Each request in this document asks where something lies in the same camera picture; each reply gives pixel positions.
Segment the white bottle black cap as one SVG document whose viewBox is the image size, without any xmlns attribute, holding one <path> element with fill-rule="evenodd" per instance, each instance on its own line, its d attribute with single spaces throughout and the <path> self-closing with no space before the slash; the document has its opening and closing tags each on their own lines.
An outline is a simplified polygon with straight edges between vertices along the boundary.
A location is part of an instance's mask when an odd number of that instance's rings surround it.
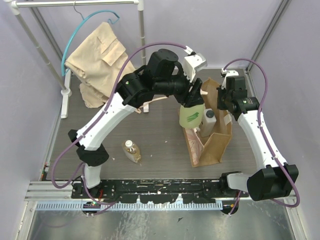
<svg viewBox="0 0 320 240">
<path fill-rule="evenodd" d="M 199 126 L 200 136 L 202 138 L 210 136 L 216 122 L 217 119 L 214 111 L 211 108 L 205 109 Z"/>
</svg>

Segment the green lotion pump bottle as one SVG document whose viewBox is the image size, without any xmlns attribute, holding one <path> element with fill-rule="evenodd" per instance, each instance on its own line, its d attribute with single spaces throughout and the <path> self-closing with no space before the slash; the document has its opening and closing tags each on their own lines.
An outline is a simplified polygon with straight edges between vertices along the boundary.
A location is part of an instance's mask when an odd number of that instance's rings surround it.
<svg viewBox="0 0 320 240">
<path fill-rule="evenodd" d="M 205 111 L 205 104 L 199 104 L 192 107 L 180 106 L 179 109 L 179 124 L 185 129 L 197 128 L 202 122 L 202 117 Z"/>
</svg>

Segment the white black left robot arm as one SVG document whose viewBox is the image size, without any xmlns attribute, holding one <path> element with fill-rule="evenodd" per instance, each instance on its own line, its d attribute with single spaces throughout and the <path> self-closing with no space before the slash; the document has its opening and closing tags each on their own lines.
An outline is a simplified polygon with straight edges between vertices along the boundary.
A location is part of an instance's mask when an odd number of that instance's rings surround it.
<svg viewBox="0 0 320 240">
<path fill-rule="evenodd" d="M 207 65 L 200 54 L 191 52 L 179 62 L 171 50 L 159 49 L 148 63 L 116 82 L 114 94 L 98 113 L 81 129 L 72 129 L 68 136 L 77 146 L 76 153 L 84 162 L 82 192 L 88 198 L 100 193 L 100 173 L 109 154 L 102 142 L 128 115 L 154 95 L 174 96 L 180 104 L 179 124 L 194 129 L 202 122 L 205 109 L 201 95 L 202 81 L 196 73 Z"/>
</svg>

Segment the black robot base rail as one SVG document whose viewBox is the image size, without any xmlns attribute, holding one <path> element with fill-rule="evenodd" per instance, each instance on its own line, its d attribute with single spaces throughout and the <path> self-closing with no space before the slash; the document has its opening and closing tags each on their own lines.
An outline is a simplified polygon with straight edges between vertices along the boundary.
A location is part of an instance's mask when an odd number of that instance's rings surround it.
<svg viewBox="0 0 320 240">
<path fill-rule="evenodd" d="M 221 191 L 217 179 L 104 179 L 88 190 L 96 200 L 105 203 L 134 204 L 175 203 L 179 197 L 183 204 L 215 203 L 219 198 L 235 199 L 237 190 Z"/>
</svg>

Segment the brown canvas bag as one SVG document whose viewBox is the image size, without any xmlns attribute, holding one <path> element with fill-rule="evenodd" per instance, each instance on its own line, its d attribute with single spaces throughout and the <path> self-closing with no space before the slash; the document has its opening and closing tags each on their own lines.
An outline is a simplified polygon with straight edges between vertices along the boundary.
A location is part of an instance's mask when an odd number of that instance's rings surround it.
<svg viewBox="0 0 320 240">
<path fill-rule="evenodd" d="M 216 123 L 209 136 L 201 137 L 193 129 L 183 129 L 190 163 L 193 168 L 214 165 L 222 162 L 222 157 L 232 139 L 232 116 L 226 110 L 217 107 L 218 90 L 220 86 L 215 80 L 208 78 L 201 89 L 208 94 L 204 96 L 206 108 L 212 109 Z"/>
</svg>

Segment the clear amber liquid bottle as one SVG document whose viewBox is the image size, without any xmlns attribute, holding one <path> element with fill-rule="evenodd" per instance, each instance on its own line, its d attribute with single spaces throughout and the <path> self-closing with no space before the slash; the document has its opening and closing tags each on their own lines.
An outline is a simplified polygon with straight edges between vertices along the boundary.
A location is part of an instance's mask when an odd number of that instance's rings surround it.
<svg viewBox="0 0 320 240">
<path fill-rule="evenodd" d="M 124 141 L 122 143 L 122 149 L 130 161 L 138 164 L 141 162 L 140 149 L 132 140 Z"/>
</svg>

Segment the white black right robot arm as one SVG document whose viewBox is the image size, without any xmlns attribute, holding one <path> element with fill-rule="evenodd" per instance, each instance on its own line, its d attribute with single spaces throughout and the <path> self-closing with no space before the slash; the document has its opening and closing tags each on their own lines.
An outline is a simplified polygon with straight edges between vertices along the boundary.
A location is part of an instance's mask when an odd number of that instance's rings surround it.
<svg viewBox="0 0 320 240">
<path fill-rule="evenodd" d="M 254 201 L 289 196 L 299 175 L 297 166 L 288 164 L 277 149 L 264 126 L 263 113 L 258 112 L 258 99 L 248 96 L 245 78 L 234 70 L 223 76 L 223 83 L 217 88 L 217 107 L 229 111 L 243 129 L 253 151 L 257 171 L 252 175 L 240 171 L 223 173 L 219 179 L 220 193 L 231 197 L 236 191 L 243 191 Z"/>
</svg>

